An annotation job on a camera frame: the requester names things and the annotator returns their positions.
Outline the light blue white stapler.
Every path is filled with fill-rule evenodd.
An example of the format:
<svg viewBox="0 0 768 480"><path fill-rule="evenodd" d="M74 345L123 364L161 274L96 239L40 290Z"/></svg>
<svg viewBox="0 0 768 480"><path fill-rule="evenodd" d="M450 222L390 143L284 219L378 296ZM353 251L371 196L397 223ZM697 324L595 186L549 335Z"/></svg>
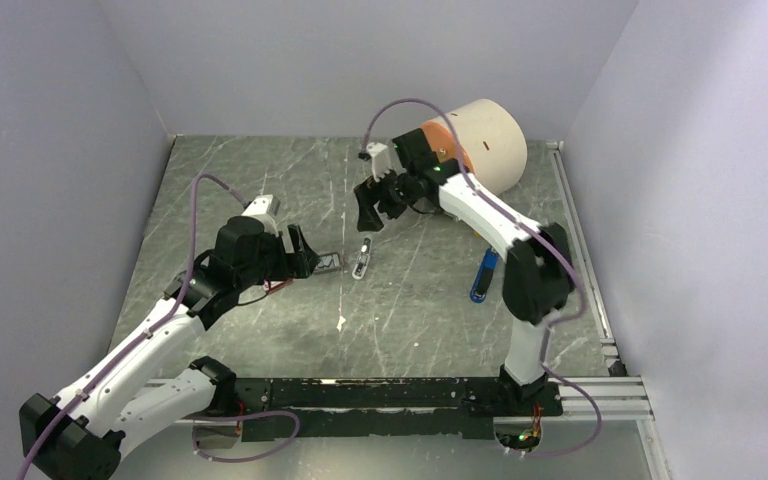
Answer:
<svg viewBox="0 0 768 480"><path fill-rule="evenodd" d="M356 280L364 278L371 259L372 239L367 236L363 239L359 249L355 265L352 269L352 277Z"/></svg>

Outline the red white staple box sleeve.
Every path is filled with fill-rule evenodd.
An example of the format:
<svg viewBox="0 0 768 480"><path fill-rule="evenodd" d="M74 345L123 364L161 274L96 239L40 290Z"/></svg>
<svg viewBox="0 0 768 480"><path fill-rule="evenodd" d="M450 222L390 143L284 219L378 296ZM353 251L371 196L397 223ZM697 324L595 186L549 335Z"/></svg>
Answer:
<svg viewBox="0 0 768 480"><path fill-rule="evenodd" d="M293 283L293 279L286 280L266 280L263 284L263 290L267 295L273 294Z"/></svg>

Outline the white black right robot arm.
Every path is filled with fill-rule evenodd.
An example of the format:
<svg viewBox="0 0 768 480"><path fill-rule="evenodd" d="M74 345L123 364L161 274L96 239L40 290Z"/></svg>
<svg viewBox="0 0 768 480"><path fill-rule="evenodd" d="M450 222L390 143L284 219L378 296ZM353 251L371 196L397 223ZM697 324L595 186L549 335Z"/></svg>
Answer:
<svg viewBox="0 0 768 480"><path fill-rule="evenodd" d="M524 137L470 134L458 145L445 127L429 123L390 143L370 142L358 157L371 166L354 188L358 231L379 232L386 219L426 200L468 225L499 256L502 299L514 318L499 398L508 412L525 413L545 389L546 334L576 282L566 230L530 219L499 197L522 177Z"/></svg>

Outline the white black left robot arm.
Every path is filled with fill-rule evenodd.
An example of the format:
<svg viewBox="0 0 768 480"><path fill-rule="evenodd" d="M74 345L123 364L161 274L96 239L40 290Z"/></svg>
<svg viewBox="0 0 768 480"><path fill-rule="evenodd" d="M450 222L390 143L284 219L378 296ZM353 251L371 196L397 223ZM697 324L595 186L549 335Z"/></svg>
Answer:
<svg viewBox="0 0 768 480"><path fill-rule="evenodd" d="M236 374L202 357L145 391L174 350L206 333L267 282L309 277L319 262L299 225L278 230L267 214L231 217L213 248L191 252L148 316L80 379L19 411L24 461L51 479L108 479L137 446L190 414L221 416L238 405Z"/></svg>

